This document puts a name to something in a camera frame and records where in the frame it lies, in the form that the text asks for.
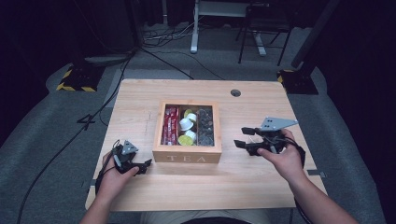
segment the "chair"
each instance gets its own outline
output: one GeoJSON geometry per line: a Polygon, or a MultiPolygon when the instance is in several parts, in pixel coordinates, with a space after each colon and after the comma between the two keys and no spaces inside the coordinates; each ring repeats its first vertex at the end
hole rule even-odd
{"type": "Polygon", "coordinates": [[[241,63],[242,60],[242,53],[244,51],[247,33],[265,33],[275,35],[270,42],[270,45],[274,43],[281,33],[284,33],[287,34],[287,36],[283,47],[265,46],[266,48],[282,49],[277,62],[277,66],[279,66],[293,28],[292,17],[293,15],[289,15],[289,13],[287,13],[284,3],[280,2],[280,0],[250,1],[250,4],[246,9],[246,17],[243,26],[236,37],[236,40],[238,40],[241,32],[244,33],[238,63],[241,63]]]}

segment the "finger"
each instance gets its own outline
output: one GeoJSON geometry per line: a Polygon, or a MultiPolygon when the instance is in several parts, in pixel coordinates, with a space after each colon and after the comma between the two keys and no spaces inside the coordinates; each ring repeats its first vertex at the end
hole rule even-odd
{"type": "Polygon", "coordinates": [[[285,154],[290,154],[293,152],[298,152],[297,148],[293,145],[288,144],[287,147],[285,147],[285,149],[283,149],[283,153],[285,154]]]}
{"type": "Polygon", "coordinates": [[[139,167],[138,166],[136,166],[136,167],[132,168],[131,170],[129,170],[127,173],[125,173],[125,175],[128,175],[130,177],[130,176],[136,175],[137,172],[139,172],[139,167]]]}
{"type": "Polygon", "coordinates": [[[281,132],[283,134],[285,134],[285,137],[288,137],[288,138],[291,138],[291,139],[294,140],[294,136],[293,136],[293,133],[291,131],[289,131],[287,129],[282,129],[281,132]]]}
{"type": "Polygon", "coordinates": [[[272,161],[274,159],[274,155],[275,155],[274,153],[272,153],[272,152],[270,152],[268,150],[265,150],[263,148],[259,148],[257,150],[257,153],[259,153],[261,156],[263,156],[268,161],[272,161]]]}

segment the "black cable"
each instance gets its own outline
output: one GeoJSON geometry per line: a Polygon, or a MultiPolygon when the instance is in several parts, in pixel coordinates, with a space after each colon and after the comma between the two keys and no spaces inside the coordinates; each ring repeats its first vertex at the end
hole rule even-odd
{"type": "Polygon", "coordinates": [[[218,77],[221,80],[225,80],[225,78],[220,77],[216,73],[212,72],[210,69],[206,68],[203,64],[201,64],[196,58],[192,57],[191,55],[189,55],[187,53],[183,53],[183,52],[180,52],[180,51],[169,51],[169,52],[155,51],[155,52],[151,52],[151,53],[179,53],[179,54],[184,54],[184,55],[194,59],[196,62],[198,62],[198,64],[200,64],[204,69],[206,69],[208,72],[210,72],[213,76],[218,77]]]}
{"type": "Polygon", "coordinates": [[[293,223],[293,209],[290,209],[289,224],[293,223]]]}
{"type": "Polygon", "coordinates": [[[103,175],[105,175],[107,172],[109,172],[110,170],[112,170],[112,169],[114,169],[114,168],[116,168],[116,166],[113,166],[113,167],[109,168],[108,170],[106,170],[106,171],[103,173],[103,175]]]}
{"type": "Polygon", "coordinates": [[[171,33],[171,34],[167,34],[166,35],[166,32],[169,30],[169,28],[167,28],[161,35],[155,35],[155,36],[152,36],[152,37],[149,37],[149,38],[156,38],[156,37],[158,37],[156,40],[157,40],[157,44],[149,44],[149,43],[146,43],[146,41],[147,41],[147,39],[145,38],[144,40],[143,40],[143,46],[146,46],[146,47],[148,47],[148,48],[156,48],[156,47],[161,47],[160,46],[160,44],[169,36],[169,35],[172,35],[174,32],[175,32],[175,28],[174,28],[174,31],[171,33]]]}
{"type": "Polygon", "coordinates": [[[122,69],[121,72],[121,76],[120,76],[120,80],[119,83],[117,84],[116,89],[113,91],[112,95],[107,99],[107,101],[92,115],[88,118],[88,121],[86,124],[84,124],[78,131],[77,133],[52,157],[52,159],[50,159],[49,162],[47,162],[47,164],[44,166],[44,168],[40,171],[40,173],[38,173],[38,175],[35,177],[34,181],[32,182],[32,184],[30,185],[29,189],[27,190],[25,196],[23,197],[23,201],[20,207],[20,212],[18,214],[18,220],[17,220],[17,224],[21,223],[21,217],[22,217],[22,212],[23,212],[23,207],[26,204],[27,198],[29,197],[30,192],[32,191],[33,187],[35,186],[35,183],[37,182],[37,180],[40,178],[40,176],[47,170],[47,168],[50,166],[50,164],[79,136],[79,134],[86,129],[86,127],[88,127],[88,125],[91,123],[91,121],[93,120],[93,118],[96,117],[96,115],[98,115],[103,108],[105,108],[106,105],[108,105],[108,103],[110,103],[110,101],[113,99],[113,97],[115,96],[117,89],[120,86],[120,83],[122,82],[123,79],[123,74],[125,72],[125,68],[128,65],[129,61],[131,61],[131,59],[133,58],[133,54],[131,54],[130,58],[128,59],[128,62],[125,64],[125,66],[122,69]]]}
{"type": "Polygon", "coordinates": [[[87,17],[84,15],[84,12],[82,11],[81,7],[78,5],[76,0],[73,0],[74,4],[76,5],[76,8],[78,9],[79,13],[81,14],[82,18],[84,19],[84,21],[86,22],[86,24],[88,25],[88,27],[91,30],[91,33],[93,34],[93,36],[96,38],[96,40],[102,45],[102,47],[104,47],[105,49],[113,52],[113,53],[129,53],[130,51],[124,51],[124,52],[120,52],[120,51],[116,51],[114,49],[120,49],[120,48],[109,48],[102,40],[101,38],[99,38],[99,36],[96,34],[96,32],[93,30],[92,26],[90,25],[90,23],[88,22],[87,17]]]}
{"type": "Polygon", "coordinates": [[[108,165],[108,162],[110,161],[110,158],[111,158],[111,155],[108,155],[107,158],[106,158],[106,161],[102,165],[102,169],[99,171],[99,174],[96,177],[96,180],[95,180],[95,195],[98,194],[98,192],[99,192],[99,188],[100,188],[100,185],[102,184],[103,176],[107,172],[107,171],[105,171],[105,169],[106,169],[106,167],[108,165]]]}
{"type": "MultiPolygon", "coordinates": [[[[117,140],[117,141],[113,144],[113,148],[117,147],[119,144],[120,144],[120,139],[117,140]]],[[[103,176],[107,171],[109,171],[109,170],[112,169],[112,168],[110,168],[110,169],[108,169],[108,170],[105,171],[105,169],[106,169],[106,167],[107,167],[107,165],[108,165],[108,162],[110,161],[110,158],[111,158],[111,155],[108,155],[107,158],[106,158],[106,161],[105,161],[105,162],[103,163],[103,165],[102,165],[102,169],[99,171],[98,176],[103,176]]]]}
{"type": "Polygon", "coordinates": [[[187,35],[192,35],[192,34],[179,35],[180,37],[174,37],[174,35],[166,35],[164,37],[158,38],[157,44],[149,44],[149,43],[146,43],[147,40],[145,40],[143,43],[143,46],[146,48],[159,48],[159,47],[163,47],[163,46],[167,45],[171,41],[182,39],[182,38],[186,37],[187,35]]]}
{"type": "Polygon", "coordinates": [[[99,112],[99,119],[100,119],[100,121],[101,121],[105,126],[108,127],[108,124],[106,124],[106,123],[102,120],[102,111],[99,112]]]}
{"type": "Polygon", "coordinates": [[[131,53],[127,54],[125,57],[120,58],[120,59],[113,59],[113,60],[106,60],[106,61],[99,61],[99,62],[94,62],[94,61],[87,61],[85,60],[87,63],[92,64],[95,67],[109,67],[109,66],[113,66],[119,63],[125,63],[126,61],[128,61],[129,57],[130,57],[131,53]]]}
{"type": "Polygon", "coordinates": [[[148,33],[148,38],[158,35],[158,33],[157,33],[156,30],[147,30],[147,31],[143,31],[143,37],[144,37],[147,33],[148,33]]]}
{"type": "Polygon", "coordinates": [[[166,64],[168,64],[169,66],[175,68],[177,71],[183,73],[184,75],[186,75],[187,77],[189,77],[191,80],[194,80],[194,78],[193,78],[192,76],[190,76],[189,74],[185,73],[185,72],[182,71],[180,68],[178,68],[178,67],[176,67],[176,66],[174,66],[174,65],[172,65],[172,64],[170,64],[170,63],[168,63],[168,62],[166,62],[166,61],[163,60],[162,58],[158,57],[157,55],[155,55],[155,54],[153,54],[153,53],[151,53],[151,52],[149,52],[149,51],[147,51],[147,50],[145,50],[145,49],[142,49],[142,48],[140,48],[140,49],[143,50],[143,51],[145,51],[147,54],[153,56],[154,58],[160,60],[161,62],[166,63],[166,64]]]}
{"type": "MultiPolygon", "coordinates": [[[[271,142],[271,143],[274,143],[274,142],[270,141],[270,139],[268,139],[268,138],[266,138],[266,137],[265,137],[265,139],[266,139],[267,141],[271,142]]],[[[288,137],[284,137],[284,138],[274,138],[274,141],[281,141],[281,142],[285,142],[285,143],[291,144],[291,145],[294,146],[294,147],[299,147],[299,145],[298,145],[293,139],[288,138],[288,137]]]]}
{"type": "Polygon", "coordinates": [[[298,212],[300,213],[301,217],[305,221],[306,224],[313,224],[313,222],[309,219],[309,217],[305,214],[303,208],[300,206],[300,204],[297,202],[297,200],[294,198],[294,202],[296,203],[296,207],[298,212]]]}

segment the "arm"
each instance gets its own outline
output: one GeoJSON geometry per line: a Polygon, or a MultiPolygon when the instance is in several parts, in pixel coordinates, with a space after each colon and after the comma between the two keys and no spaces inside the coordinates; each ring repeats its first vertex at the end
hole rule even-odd
{"type": "MultiPolygon", "coordinates": [[[[290,131],[282,132],[294,139],[290,131]]],[[[280,154],[262,148],[258,153],[270,161],[279,174],[288,181],[296,201],[314,223],[358,223],[308,179],[301,165],[300,154],[294,146],[287,145],[280,154]]]]}
{"type": "MultiPolygon", "coordinates": [[[[106,160],[107,156],[109,156],[109,153],[103,157],[103,161],[106,160]]],[[[139,171],[138,167],[134,167],[122,175],[112,167],[114,168],[114,161],[110,159],[106,167],[108,171],[103,177],[99,192],[84,218],[79,222],[80,224],[107,223],[110,207],[114,199],[119,195],[129,179],[139,171]]]]}

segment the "wooden box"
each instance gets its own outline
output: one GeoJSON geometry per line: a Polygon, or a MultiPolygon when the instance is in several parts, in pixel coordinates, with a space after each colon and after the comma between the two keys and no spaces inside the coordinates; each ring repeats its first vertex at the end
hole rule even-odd
{"type": "Polygon", "coordinates": [[[157,118],[153,154],[156,162],[219,163],[221,134],[218,103],[193,100],[162,101],[157,118]],[[185,115],[191,113],[196,115],[196,121],[189,129],[196,134],[196,140],[192,144],[192,138],[185,135],[187,130],[183,130],[180,125],[185,115]]]}

